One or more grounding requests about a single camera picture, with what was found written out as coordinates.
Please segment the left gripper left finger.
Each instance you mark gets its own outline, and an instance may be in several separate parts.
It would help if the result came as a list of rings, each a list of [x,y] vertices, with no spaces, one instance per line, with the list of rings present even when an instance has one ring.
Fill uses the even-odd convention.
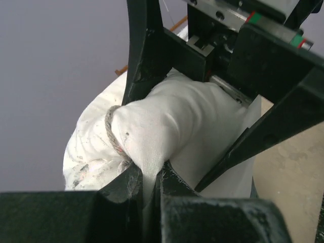
[[[1,194],[1,242],[140,242],[142,173],[130,166],[98,191]]]

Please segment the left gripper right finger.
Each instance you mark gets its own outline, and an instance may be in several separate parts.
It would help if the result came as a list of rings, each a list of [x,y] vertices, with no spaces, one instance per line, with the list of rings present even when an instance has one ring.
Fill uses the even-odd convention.
[[[276,205],[198,196],[166,162],[156,178],[160,242],[291,242]]]

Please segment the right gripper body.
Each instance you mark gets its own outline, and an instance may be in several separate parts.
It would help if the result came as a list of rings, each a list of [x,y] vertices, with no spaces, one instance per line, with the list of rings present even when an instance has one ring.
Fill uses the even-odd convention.
[[[248,97],[280,106],[323,107],[323,58],[299,30],[322,1],[189,1],[189,40],[169,31],[166,68],[205,82],[211,73]]]

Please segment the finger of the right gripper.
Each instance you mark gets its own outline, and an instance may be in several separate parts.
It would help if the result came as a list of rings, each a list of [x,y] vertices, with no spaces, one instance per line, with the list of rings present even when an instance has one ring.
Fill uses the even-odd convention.
[[[159,1],[127,1],[129,60],[122,105],[145,98],[171,70]]]
[[[313,68],[285,97],[246,129],[196,185],[201,192],[227,170],[323,122],[323,69]]]

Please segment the white pillow insert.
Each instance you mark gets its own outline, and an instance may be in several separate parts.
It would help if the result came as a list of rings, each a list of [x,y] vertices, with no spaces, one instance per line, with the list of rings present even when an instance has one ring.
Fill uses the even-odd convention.
[[[124,161],[105,127],[113,106],[112,133],[143,173],[145,202],[164,162],[195,187],[261,116],[261,97],[244,107],[218,85],[193,81],[175,69],[145,99],[121,106],[126,77],[113,81],[80,115],[64,153],[66,190],[99,190],[122,172]]]

